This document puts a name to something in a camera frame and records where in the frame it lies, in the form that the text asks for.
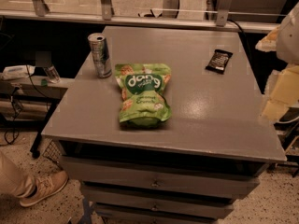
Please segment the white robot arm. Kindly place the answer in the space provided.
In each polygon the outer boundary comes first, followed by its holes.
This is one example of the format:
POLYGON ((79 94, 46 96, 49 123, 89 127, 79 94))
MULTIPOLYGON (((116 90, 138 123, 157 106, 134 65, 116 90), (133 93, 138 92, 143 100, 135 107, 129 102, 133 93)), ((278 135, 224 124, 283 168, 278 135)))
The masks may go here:
POLYGON ((287 63, 286 68, 268 79, 267 101, 262 112, 263 117, 279 121, 299 100, 299 3, 255 48, 263 52, 274 51, 287 63))

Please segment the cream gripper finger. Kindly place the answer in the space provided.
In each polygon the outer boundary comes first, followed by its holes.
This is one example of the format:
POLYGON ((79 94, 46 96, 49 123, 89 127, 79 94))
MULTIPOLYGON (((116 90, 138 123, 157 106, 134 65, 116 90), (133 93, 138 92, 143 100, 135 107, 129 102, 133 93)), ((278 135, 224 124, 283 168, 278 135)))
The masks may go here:
POLYGON ((269 76, 263 100, 262 116, 279 121, 299 101, 299 65, 288 64, 269 76))
POLYGON ((263 52, 276 51, 278 30, 278 27, 273 29, 268 35, 266 35, 263 39, 258 41, 255 48, 263 52))

